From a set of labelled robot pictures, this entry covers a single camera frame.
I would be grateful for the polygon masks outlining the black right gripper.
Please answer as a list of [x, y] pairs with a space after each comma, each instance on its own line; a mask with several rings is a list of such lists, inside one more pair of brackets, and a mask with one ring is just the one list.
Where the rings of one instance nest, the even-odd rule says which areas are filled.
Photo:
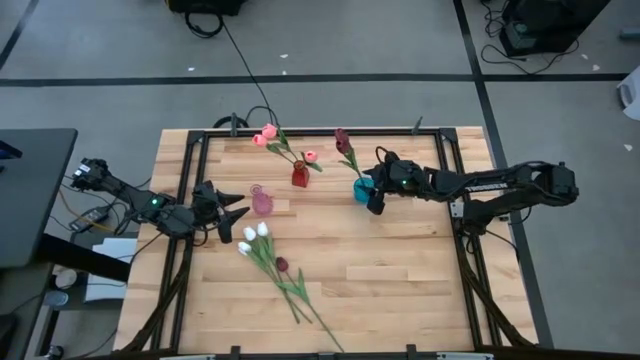
[[396, 154], [386, 154], [384, 160], [363, 173], [374, 181], [375, 189], [368, 191], [367, 209], [374, 215], [381, 215], [385, 207], [385, 194], [396, 194], [398, 187], [391, 178], [391, 166], [399, 160]]

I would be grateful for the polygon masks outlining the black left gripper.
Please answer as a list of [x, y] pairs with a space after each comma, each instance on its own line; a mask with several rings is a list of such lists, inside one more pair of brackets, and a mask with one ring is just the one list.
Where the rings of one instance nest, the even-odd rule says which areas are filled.
[[217, 230], [223, 244], [233, 241], [232, 227], [249, 210], [242, 207], [228, 211], [224, 206], [240, 202], [245, 198], [241, 194], [226, 194], [218, 190], [211, 181], [197, 185], [192, 192], [191, 210], [194, 213], [193, 227], [208, 232], [209, 227]]

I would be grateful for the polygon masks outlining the teal glass vase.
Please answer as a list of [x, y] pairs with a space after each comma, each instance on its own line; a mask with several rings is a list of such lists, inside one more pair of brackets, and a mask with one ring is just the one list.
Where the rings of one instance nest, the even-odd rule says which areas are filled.
[[357, 202], [366, 204], [375, 191], [374, 181], [369, 177], [358, 178], [353, 184], [353, 194]]

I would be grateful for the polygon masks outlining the red glass vase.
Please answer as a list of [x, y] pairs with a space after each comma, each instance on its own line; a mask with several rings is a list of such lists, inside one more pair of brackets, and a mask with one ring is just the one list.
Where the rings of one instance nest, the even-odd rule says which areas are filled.
[[306, 188], [309, 183], [310, 173], [307, 164], [298, 160], [293, 164], [293, 172], [291, 176], [291, 183], [293, 186]]

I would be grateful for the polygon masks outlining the pink glass vase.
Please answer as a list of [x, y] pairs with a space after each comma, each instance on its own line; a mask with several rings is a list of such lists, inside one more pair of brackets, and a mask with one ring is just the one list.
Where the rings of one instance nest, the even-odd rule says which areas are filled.
[[273, 200], [264, 192], [261, 185], [252, 185], [250, 193], [252, 195], [252, 209], [257, 215], [267, 216], [273, 211]]

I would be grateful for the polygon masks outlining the white paper sheet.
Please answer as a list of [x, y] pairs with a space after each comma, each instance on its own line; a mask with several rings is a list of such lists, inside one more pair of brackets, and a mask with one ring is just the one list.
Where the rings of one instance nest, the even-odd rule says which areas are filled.
[[130, 262], [137, 251], [136, 238], [105, 238], [101, 244], [92, 246], [94, 252]]

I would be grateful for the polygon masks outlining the black power adapter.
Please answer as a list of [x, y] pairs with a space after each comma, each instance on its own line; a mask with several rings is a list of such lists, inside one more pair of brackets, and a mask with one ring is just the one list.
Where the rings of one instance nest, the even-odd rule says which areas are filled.
[[75, 233], [83, 233], [93, 228], [109, 232], [110, 228], [104, 225], [104, 221], [108, 219], [110, 210], [109, 205], [94, 207], [78, 215], [68, 226]]

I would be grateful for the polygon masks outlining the white flat box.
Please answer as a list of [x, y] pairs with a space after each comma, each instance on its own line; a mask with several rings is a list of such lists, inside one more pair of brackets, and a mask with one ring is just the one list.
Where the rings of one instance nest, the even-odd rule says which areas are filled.
[[125, 282], [89, 274], [84, 301], [123, 300], [126, 291], [127, 284]]

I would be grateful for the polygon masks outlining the black desk leg beam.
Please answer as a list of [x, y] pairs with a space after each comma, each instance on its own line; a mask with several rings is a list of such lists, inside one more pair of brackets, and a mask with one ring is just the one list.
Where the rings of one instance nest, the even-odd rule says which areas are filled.
[[43, 234], [35, 250], [35, 259], [66, 268], [126, 282], [131, 265], [49, 234]]

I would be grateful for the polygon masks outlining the white round object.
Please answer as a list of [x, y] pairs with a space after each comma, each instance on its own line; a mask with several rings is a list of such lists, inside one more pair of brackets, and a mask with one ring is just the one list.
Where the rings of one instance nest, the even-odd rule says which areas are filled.
[[73, 269], [61, 270], [54, 276], [54, 285], [57, 289], [68, 289], [78, 281], [78, 273]]

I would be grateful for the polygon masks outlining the black desk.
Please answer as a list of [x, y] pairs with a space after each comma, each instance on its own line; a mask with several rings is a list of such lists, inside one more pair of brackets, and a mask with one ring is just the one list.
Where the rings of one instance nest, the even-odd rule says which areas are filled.
[[0, 269], [63, 258], [69, 245], [45, 228], [77, 135], [72, 128], [0, 130], [0, 142], [22, 152], [0, 159]]

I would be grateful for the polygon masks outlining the black equipment case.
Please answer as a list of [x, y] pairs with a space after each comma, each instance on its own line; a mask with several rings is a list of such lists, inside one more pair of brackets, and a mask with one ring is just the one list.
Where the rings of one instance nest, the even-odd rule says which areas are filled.
[[203, 13], [236, 16], [247, 0], [164, 0], [176, 13]]

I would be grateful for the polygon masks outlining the black computer tower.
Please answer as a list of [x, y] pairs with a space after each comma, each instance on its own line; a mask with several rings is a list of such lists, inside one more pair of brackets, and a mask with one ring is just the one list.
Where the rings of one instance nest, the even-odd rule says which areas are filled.
[[563, 53], [611, 0], [509, 0], [499, 40], [508, 56]]

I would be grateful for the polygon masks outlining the white plastic container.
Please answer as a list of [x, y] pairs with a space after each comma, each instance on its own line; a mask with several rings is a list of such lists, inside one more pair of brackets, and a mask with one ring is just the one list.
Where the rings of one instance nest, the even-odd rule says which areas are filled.
[[623, 113], [640, 122], [640, 65], [617, 85]]

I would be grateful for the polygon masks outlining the black aluminium table frame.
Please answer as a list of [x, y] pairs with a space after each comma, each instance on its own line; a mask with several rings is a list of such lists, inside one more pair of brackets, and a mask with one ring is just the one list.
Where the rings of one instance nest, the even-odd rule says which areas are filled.
[[469, 350], [476, 340], [505, 344], [479, 298], [462, 284], [448, 207], [390, 196], [374, 215], [352, 194], [354, 173], [341, 164], [330, 129], [291, 129], [290, 144], [319, 154], [321, 170], [305, 188], [291, 183], [290, 165], [250, 142], [250, 131], [230, 137], [184, 130], [162, 133], [151, 186], [189, 199], [211, 181], [226, 193], [263, 186], [274, 201], [266, 224], [275, 252], [303, 278], [309, 301], [295, 320], [280, 291], [234, 244], [200, 236], [186, 292], [172, 306], [180, 314], [183, 354], [269, 358], [295, 353], [390, 353]]

